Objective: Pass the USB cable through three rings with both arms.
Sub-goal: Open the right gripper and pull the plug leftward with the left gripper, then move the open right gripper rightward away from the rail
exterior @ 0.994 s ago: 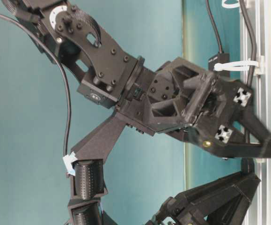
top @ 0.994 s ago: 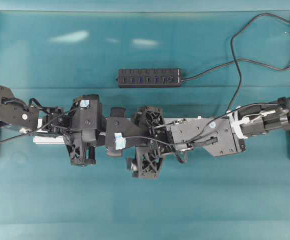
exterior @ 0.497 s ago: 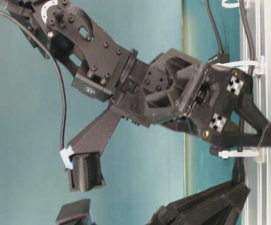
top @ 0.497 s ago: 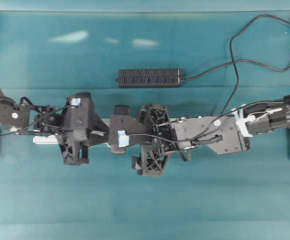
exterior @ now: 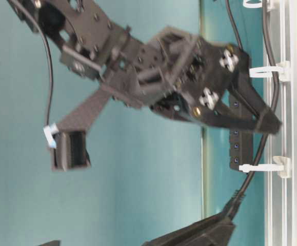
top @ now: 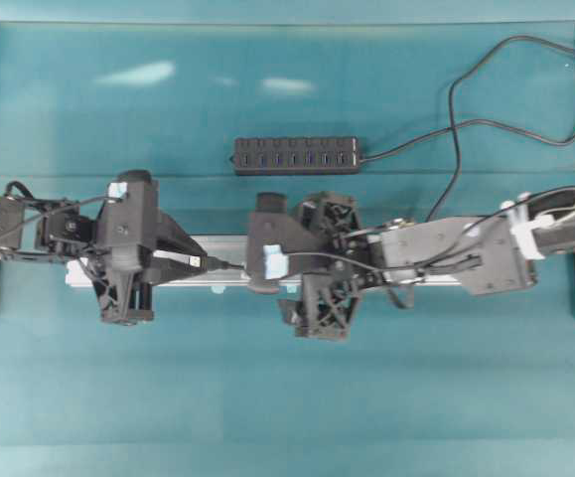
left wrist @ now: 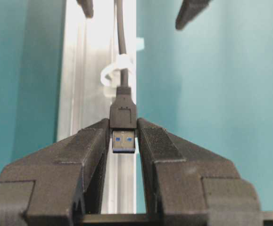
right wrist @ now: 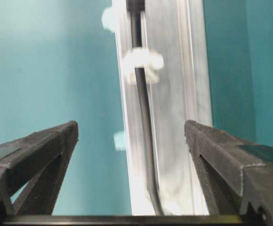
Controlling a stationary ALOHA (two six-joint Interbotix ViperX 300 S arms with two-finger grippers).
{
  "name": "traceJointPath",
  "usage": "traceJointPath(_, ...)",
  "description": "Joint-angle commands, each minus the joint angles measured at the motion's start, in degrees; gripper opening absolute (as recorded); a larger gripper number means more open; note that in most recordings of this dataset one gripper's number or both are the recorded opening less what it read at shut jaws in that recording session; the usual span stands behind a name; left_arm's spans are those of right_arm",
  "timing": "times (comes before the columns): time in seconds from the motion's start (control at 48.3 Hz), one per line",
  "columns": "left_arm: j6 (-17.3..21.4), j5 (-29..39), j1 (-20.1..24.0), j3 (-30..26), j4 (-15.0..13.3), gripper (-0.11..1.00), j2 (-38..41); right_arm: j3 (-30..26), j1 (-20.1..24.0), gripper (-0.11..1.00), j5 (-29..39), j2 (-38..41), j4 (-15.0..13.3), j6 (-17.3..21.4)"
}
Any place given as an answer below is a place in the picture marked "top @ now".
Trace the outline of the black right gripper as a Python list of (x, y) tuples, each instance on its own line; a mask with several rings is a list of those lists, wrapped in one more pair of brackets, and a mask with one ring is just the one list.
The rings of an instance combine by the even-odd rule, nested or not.
[(283, 321), (298, 338), (344, 341), (350, 335), (362, 293), (385, 283), (361, 229), (357, 201), (331, 192), (306, 198), (294, 211), (321, 244), (287, 252), (301, 280), (298, 300), (280, 299)]

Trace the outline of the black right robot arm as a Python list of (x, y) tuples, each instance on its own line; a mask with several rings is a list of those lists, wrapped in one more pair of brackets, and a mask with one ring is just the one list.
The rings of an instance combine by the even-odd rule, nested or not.
[(535, 263), (575, 254), (575, 186), (522, 194), (486, 216), (364, 229), (351, 198), (320, 194), (262, 225), (262, 278), (297, 276), (301, 296), (282, 299), (283, 320), (303, 338), (346, 338), (362, 296), (382, 289), (409, 309), (414, 289), (448, 276), (473, 295), (513, 292), (536, 282)]

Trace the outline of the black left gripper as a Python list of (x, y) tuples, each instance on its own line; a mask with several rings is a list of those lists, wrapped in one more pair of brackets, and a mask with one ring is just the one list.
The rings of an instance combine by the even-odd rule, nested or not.
[(91, 273), (103, 323), (134, 326), (151, 322), (153, 286), (207, 272), (202, 266), (207, 252), (162, 210), (157, 213), (155, 235), (156, 239), (121, 242), (96, 238), (92, 242), (85, 270)]

